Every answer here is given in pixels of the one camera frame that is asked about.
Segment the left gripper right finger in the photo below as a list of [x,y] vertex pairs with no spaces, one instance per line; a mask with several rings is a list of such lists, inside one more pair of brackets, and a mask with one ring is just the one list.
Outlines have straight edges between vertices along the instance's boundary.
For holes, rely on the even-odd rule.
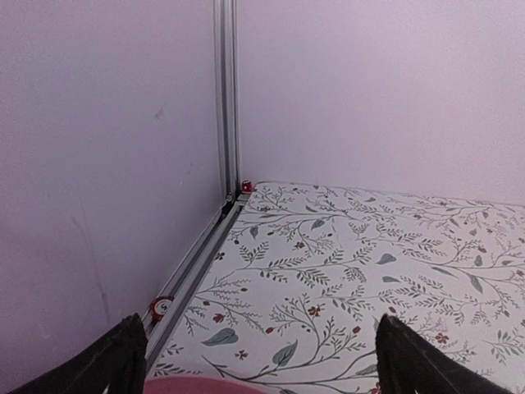
[[375,347],[378,380],[383,393],[508,392],[448,358],[395,316],[382,315]]

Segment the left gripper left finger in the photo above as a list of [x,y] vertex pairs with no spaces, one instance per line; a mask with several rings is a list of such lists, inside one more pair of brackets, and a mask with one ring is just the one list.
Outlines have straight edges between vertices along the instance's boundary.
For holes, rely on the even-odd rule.
[[143,322],[132,314],[77,356],[11,394],[142,393],[147,344]]

